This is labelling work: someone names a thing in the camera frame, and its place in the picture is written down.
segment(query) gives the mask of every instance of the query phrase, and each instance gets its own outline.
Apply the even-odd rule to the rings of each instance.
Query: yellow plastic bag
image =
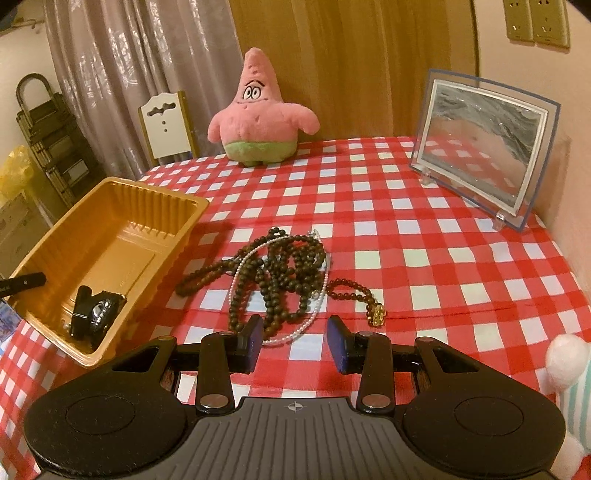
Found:
[[[33,164],[28,148],[23,145],[15,148],[0,165],[0,197],[12,200],[19,192],[29,188],[33,175]]]

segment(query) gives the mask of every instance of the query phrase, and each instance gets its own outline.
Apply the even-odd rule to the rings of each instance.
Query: gray ribbed panel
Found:
[[[292,411],[294,402],[303,408]],[[40,480],[58,478],[44,473]],[[457,479],[418,458],[391,422],[355,413],[344,398],[246,398],[237,412],[199,421],[170,457],[128,478]],[[534,478],[553,477],[539,473]]]

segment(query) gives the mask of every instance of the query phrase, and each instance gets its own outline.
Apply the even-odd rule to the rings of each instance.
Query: gold outlet plate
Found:
[[[507,38],[515,41],[534,41],[528,0],[503,0]]]
[[[565,0],[529,0],[536,43],[570,48]]]

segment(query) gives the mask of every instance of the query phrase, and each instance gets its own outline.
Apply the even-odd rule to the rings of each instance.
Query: striped stuffed toy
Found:
[[[566,438],[552,473],[570,480],[591,452],[591,346],[576,335],[558,335],[546,352],[546,370],[564,415]]]

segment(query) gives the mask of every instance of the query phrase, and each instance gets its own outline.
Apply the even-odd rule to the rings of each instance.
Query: clear acrylic frame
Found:
[[[527,224],[556,136],[560,104],[509,85],[429,71],[411,167],[465,197],[496,229]]]

